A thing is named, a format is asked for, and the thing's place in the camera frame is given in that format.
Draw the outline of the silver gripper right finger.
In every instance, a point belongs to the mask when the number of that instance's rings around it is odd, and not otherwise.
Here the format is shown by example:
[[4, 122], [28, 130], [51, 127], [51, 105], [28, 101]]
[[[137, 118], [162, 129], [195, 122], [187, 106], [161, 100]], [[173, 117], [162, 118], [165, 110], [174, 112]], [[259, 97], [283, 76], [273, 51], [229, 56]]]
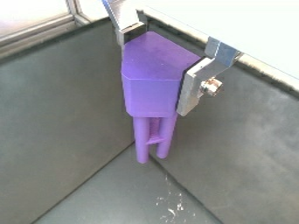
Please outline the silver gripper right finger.
[[177, 112], [186, 116], [199, 104], [203, 95], [215, 96], [222, 82], [217, 76], [238, 61], [243, 52], [218, 39], [209, 37], [206, 56], [186, 70], [178, 98]]

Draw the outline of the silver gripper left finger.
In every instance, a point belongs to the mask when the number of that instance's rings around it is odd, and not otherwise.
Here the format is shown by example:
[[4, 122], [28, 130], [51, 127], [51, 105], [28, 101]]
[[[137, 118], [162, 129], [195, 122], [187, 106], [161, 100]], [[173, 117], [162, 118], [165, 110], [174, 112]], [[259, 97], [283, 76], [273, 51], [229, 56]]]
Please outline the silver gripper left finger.
[[102, 0], [107, 14], [117, 29], [117, 40], [121, 46], [147, 32], [146, 23], [138, 16], [133, 0]]

